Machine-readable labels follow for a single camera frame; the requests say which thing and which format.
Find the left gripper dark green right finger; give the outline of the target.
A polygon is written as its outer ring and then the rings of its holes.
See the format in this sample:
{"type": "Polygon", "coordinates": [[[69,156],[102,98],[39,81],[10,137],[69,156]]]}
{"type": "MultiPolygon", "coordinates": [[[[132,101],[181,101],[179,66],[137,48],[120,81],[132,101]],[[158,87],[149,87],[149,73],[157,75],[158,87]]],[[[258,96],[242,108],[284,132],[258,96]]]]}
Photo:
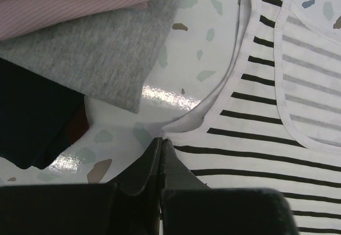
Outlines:
{"type": "Polygon", "coordinates": [[[164,234],[298,234],[283,195],[268,188],[211,189],[164,140],[160,193],[164,234]]]}

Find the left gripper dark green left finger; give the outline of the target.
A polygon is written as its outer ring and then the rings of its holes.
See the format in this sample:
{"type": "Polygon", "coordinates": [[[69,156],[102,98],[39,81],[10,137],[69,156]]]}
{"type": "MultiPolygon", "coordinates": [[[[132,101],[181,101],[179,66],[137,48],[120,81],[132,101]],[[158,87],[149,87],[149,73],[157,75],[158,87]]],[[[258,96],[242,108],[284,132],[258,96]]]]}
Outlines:
{"type": "Polygon", "coordinates": [[[161,148],[107,183],[1,187],[1,234],[158,234],[161,148]]]}

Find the striped black white tank top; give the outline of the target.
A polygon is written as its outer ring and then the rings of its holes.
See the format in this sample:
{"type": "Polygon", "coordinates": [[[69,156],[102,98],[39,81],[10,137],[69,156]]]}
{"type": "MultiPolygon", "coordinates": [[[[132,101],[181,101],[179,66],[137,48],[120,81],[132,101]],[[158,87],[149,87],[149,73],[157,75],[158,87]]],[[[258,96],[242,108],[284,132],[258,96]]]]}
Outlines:
{"type": "Polygon", "coordinates": [[[293,0],[240,1],[226,77],[163,131],[209,187],[278,190],[300,234],[340,234],[340,36],[293,0]]]}

